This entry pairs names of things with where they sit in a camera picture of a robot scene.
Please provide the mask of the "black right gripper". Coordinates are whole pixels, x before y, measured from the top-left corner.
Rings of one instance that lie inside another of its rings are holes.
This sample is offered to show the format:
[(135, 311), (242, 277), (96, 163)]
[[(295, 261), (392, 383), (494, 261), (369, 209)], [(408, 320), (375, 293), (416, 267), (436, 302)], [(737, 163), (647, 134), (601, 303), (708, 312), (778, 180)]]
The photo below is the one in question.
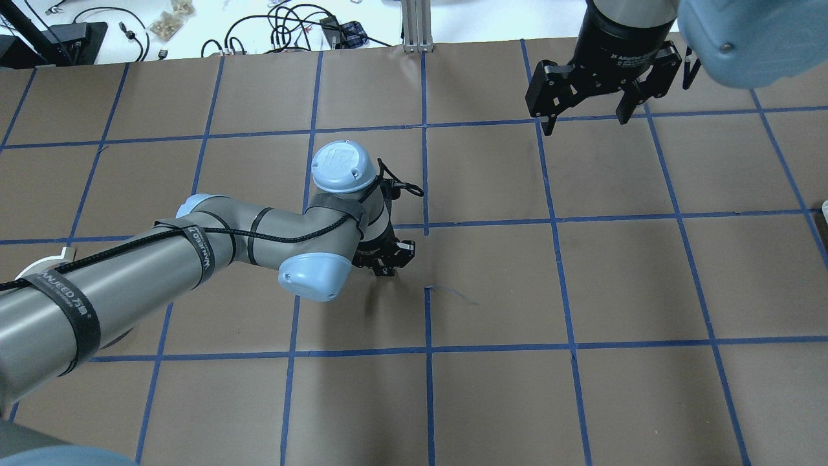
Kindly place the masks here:
[(623, 93), (615, 110), (629, 123), (650, 98), (665, 97), (682, 62), (666, 36), (678, 1), (587, 1), (570, 61), (536, 64), (525, 94), (527, 110), (550, 137), (558, 116), (586, 98)]

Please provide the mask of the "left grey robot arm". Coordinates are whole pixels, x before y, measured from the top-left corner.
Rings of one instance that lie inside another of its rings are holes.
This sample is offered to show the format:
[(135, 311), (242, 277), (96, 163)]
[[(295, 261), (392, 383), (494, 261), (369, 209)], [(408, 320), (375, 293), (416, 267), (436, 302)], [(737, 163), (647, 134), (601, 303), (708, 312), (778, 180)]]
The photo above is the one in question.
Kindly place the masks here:
[(195, 194), (174, 218), (109, 250), (38, 260), (2, 284), (2, 405), (64, 377), (118, 342), (145, 316), (232, 263), (273, 269), (295, 296), (337, 298), (355, 267), (393, 276), (416, 254), (391, 224), (406, 190), (364, 147), (337, 140), (310, 163), (316, 193), (303, 212)]

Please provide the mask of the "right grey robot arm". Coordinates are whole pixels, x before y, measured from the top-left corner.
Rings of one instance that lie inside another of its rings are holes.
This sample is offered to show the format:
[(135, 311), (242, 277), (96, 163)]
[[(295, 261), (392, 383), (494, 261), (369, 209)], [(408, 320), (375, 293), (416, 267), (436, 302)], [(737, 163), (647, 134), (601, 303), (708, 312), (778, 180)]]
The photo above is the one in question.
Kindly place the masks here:
[(621, 93), (627, 124), (679, 72), (688, 89), (700, 70), (725, 87), (766, 87), (826, 60), (825, 1), (588, 1), (574, 55), (543, 60), (525, 102), (551, 135), (557, 118), (586, 98)]

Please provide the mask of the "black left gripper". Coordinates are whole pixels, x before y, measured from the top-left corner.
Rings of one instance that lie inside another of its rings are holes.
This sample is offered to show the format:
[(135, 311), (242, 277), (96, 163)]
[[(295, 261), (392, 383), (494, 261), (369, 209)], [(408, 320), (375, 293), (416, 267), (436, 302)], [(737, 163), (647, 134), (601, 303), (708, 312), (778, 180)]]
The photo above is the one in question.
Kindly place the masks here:
[(404, 183), (390, 178), (384, 178), (378, 184), (382, 210), (376, 220), (370, 222), (369, 230), (353, 256), (354, 267), (370, 269), (376, 277), (396, 277), (397, 269), (407, 266), (416, 256), (416, 243), (398, 239), (391, 224), (391, 205), (399, 198), (403, 186)]

